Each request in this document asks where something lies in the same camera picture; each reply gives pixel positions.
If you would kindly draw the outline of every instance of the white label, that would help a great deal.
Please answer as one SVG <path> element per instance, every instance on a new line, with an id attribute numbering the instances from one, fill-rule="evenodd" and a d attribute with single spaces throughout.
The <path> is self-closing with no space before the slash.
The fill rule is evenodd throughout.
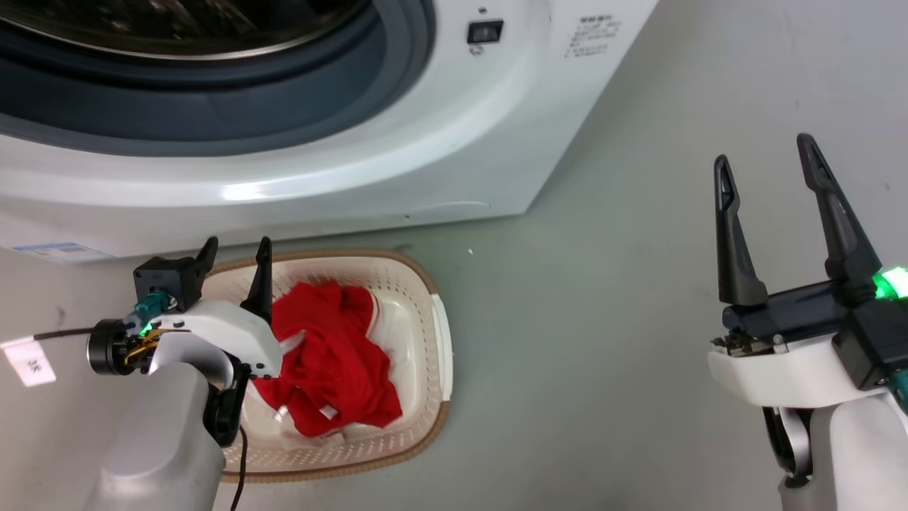
<path id="1" fill-rule="evenodd" d="M 101 259 L 111 259 L 112 255 L 107 255 L 97 250 L 92 250 L 87 246 L 77 243 L 54 243 L 50 245 L 30 245 L 14 246 L 16 252 L 22 252 L 30 256 L 40 257 L 45 261 L 60 264 L 84 263 L 87 261 L 100 261 Z"/>
<path id="2" fill-rule="evenodd" d="M 334 409 L 334 406 L 325 405 L 319 410 L 322 415 L 326 416 L 328 420 L 332 420 L 334 416 L 338 414 L 338 411 Z"/>
<path id="3" fill-rule="evenodd" d="M 565 49 L 565 58 L 604 54 L 608 40 L 618 35 L 621 22 L 612 15 L 584 16 Z"/>
<path id="4" fill-rule="evenodd" d="M 54 369 L 41 344 L 34 337 L 25 337 L 0 345 L 6 358 L 25 386 L 36 386 L 56 381 Z"/>

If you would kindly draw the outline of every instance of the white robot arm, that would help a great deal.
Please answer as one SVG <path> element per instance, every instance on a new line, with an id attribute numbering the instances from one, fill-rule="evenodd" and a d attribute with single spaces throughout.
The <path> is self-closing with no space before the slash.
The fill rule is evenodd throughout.
<path id="1" fill-rule="evenodd" d="M 908 502 L 908 272 L 879 259 L 810 135 L 797 139 L 814 190 L 830 280 L 769 295 L 737 218 L 728 160 L 716 159 L 719 299 L 728 335 L 710 372 L 763 408 L 785 477 L 785 511 L 899 509 Z"/>
<path id="2" fill-rule="evenodd" d="M 198 257 L 155 257 L 136 268 L 139 303 L 103 320 L 86 349 L 104 375 L 149 375 L 102 462 L 91 511 L 208 511 L 233 443 L 250 379 L 280 375 L 271 333 L 271 240 L 262 239 L 249 297 L 239 306 L 202 300 L 217 239 Z"/>

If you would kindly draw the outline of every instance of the white plastic basket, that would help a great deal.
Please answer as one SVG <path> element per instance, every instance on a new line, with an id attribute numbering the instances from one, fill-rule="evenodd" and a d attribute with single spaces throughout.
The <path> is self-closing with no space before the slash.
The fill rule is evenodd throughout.
<path id="1" fill-rule="evenodd" d="M 255 274 L 252 259 L 216 266 L 202 290 L 207 299 L 239 304 Z M 242 424 L 249 437 L 246 480 L 286 482 L 355 474 L 394 465 L 422 452 L 448 415 L 453 363 L 450 332 L 438 291 L 422 267 L 386 250 L 322 250 L 275 255 L 275 300 L 299 283 L 335 280 L 369 289 L 379 314 L 370 339 L 389 355 L 389 378 L 403 416 L 385 428 L 352 425 L 340 434 L 305 439 L 258 400 L 246 396 Z M 236 481 L 240 442 L 224 449 L 222 480 Z"/>

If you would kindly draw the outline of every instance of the basket rim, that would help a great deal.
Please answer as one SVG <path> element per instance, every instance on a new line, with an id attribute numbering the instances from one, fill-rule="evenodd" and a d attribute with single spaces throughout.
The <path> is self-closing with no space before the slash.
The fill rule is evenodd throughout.
<path id="1" fill-rule="evenodd" d="M 383 248 L 322 248 L 304 250 L 286 254 L 274 254 L 271 257 L 271 261 L 273 263 L 278 263 L 284 261 L 320 259 L 329 257 L 376 257 L 391 259 L 402 263 L 409 269 L 413 270 L 416 275 L 419 276 L 419 279 L 422 280 L 422 283 L 426 286 L 430 295 L 436 296 L 439 293 L 438 288 L 435 286 L 435 282 L 432 280 L 432 277 L 429 276 L 429 273 L 425 270 L 425 268 L 420 266 L 419 263 L 417 263 L 412 257 L 403 255 L 400 252 L 395 252 L 393 250 Z M 212 271 L 208 273 L 208 277 L 239 268 L 255 266 L 255 264 L 255 258 L 253 257 L 220 263 L 212 268 Z M 442 402 L 439 407 L 439 414 L 435 417 L 435 422 L 432 424 L 432 428 L 429 430 L 429 433 L 406 451 L 391 456 L 373 459 L 371 461 L 363 461 L 346 466 L 314 468 L 311 470 L 289 470 L 286 472 L 247 472 L 245 480 L 248 483 L 292 483 L 296 481 L 314 481 L 317 479 L 326 479 L 329 477 L 361 474 L 363 472 L 369 472 L 370 470 L 377 470 L 379 468 L 385 468 L 388 466 L 396 465 L 398 463 L 403 463 L 422 453 L 422 451 L 426 450 L 426 448 L 429 447 L 429 445 L 435 440 L 435 438 L 438 437 L 439 433 L 441 432 L 441 428 L 448 421 L 449 408 L 450 401 Z M 234 484 L 239 483 L 240 474 L 238 472 L 230 472 L 225 470 L 221 473 L 221 482 Z"/>

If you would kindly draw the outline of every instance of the black cable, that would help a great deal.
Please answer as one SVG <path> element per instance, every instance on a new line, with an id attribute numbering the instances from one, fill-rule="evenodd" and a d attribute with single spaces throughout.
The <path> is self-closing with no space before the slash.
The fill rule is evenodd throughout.
<path id="1" fill-rule="evenodd" d="M 246 482 L 246 451 L 249 448 L 249 439 L 246 438 L 246 431 L 240 426 L 240 435 L 242 435 L 242 452 L 240 453 L 240 483 L 236 486 L 236 494 L 233 496 L 233 504 L 230 511 L 236 511 L 236 505 L 240 504 L 240 495 L 242 495 L 242 485 Z"/>
<path id="2" fill-rule="evenodd" d="M 125 332 L 135 326 L 135 323 L 127 323 L 125 325 L 117 325 L 113 327 L 96 327 L 92 326 L 91 328 L 73 328 L 70 330 L 57 330 L 55 332 L 44 332 L 43 334 L 35 334 L 33 337 L 35 341 L 43 341 L 45 339 L 55 339 L 57 337 L 68 337 L 68 336 L 85 336 L 88 334 L 101 334 L 104 332 Z"/>

